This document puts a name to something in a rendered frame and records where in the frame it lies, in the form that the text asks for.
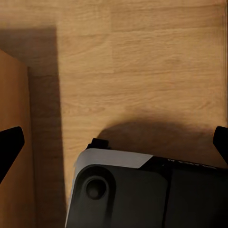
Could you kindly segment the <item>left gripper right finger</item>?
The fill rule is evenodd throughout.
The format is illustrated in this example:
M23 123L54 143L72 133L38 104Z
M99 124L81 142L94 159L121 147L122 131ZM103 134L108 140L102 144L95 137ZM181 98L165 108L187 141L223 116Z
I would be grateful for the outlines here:
M214 133L213 143L228 164L228 128L217 126Z

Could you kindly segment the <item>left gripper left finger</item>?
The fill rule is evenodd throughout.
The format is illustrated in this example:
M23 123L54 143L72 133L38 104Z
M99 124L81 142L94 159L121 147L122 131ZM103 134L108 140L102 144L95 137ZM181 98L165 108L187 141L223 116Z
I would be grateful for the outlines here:
M0 132L0 183L25 144L20 126Z

